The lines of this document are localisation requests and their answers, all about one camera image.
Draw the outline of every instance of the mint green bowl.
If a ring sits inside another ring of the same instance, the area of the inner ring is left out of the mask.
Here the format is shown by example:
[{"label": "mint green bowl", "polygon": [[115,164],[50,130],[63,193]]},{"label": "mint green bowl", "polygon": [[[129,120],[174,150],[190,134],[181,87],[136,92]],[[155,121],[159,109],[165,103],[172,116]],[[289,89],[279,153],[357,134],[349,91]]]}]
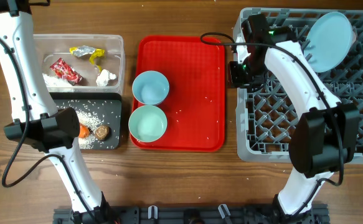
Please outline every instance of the mint green bowl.
[{"label": "mint green bowl", "polygon": [[158,140],[167,128],[167,118],[157,106],[140,106],[129,119],[130,134],[141,142]]}]

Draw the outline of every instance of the wooden table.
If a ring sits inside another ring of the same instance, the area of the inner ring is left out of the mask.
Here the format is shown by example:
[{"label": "wooden table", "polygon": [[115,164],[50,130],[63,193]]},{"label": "wooden table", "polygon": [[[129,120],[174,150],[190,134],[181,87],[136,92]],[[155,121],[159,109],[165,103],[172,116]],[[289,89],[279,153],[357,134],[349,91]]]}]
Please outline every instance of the wooden table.
[{"label": "wooden table", "polygon": [[[363,0],[53,0],[52,6],[33,7],[32,11],[37,34],[121,35],[126,51],[123,101],[130,105],[137,48],[143,37],[200,35],[209,31],[231,35],[244,7],[363,9]],[[236,91],[227,90],[226,140],[223,148],[212,154],[142,151],[124,139],[117,150],[84,151],[83,156],[111,205],[270,203],[285,185],[292,166],[239,159],[235,107]],[[19,185],[1,187],[2,172],[16,145],[2,131],[10,122],[11,106],[0,66],[0,223],[51,223],[53,209],[70,207],[70,200],[50,162],[43,162]],[[24,146],[9,180],[19,177],[41,157],[41,153]],[[316,201],[328,203],[332,223],[363,223],[363,166],[347,165],[342,187],[325,184]]]}]

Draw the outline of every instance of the red candy bag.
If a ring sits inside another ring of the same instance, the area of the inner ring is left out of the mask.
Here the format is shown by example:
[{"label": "red candy bag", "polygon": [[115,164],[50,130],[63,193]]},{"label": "red candy bag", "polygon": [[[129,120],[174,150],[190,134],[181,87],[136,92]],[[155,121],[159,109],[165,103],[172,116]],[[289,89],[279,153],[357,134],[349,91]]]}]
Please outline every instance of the red candy bag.
[{"label": "red candy bag", "polygon": [[54,64],[50,66],[51,70],[57,74],[59,78],[64,80],[78,83],[82,80],[82,76],[75,72],[62,58],[59,58]]}]

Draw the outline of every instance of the red cutting board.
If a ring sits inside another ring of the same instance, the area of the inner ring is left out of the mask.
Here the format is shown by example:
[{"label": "red cutting board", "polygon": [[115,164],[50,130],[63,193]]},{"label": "red cutting board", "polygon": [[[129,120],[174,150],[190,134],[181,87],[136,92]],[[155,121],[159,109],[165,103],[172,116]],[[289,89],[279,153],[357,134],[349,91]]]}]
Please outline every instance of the red cutting board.
[{"label": "red cutting board", "polygon": [[[220,42],[208,37],[208,41]],[[136,76],[154,70],[169,80],[167,98],[158,105],[167,130],[155,142],[132,142],[142,149],[214,152],[225,137],[225,52],[199,37],[152,35],[139,44]],[[143,104],[133,100],[133,111]]]}]

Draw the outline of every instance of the gray dish rack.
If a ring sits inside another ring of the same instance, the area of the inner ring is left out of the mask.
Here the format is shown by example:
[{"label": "gray dish rack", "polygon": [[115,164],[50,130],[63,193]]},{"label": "gray dish rack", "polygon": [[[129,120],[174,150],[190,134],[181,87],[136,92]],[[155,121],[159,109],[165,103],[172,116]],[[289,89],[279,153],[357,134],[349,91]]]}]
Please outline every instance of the gray dish rack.
[{"label": "gray dish rack", "polygon": [[[360,109],[360,128],[352,163],[363,164],[363,11],[245,8],[233,28],[233,38],[243,36],[240,25],[253,14],[262,13],[272,27],[290,26],[296,35],[304,37],[321,16],[334,11],[350,20],[357,41],[340,65],[318,76],[343,103],[353,102]],[[261,92],[237,91],[238,156],[248,162],[290,162],[288,143],[298,119],[279,81],[269,74]]]}]

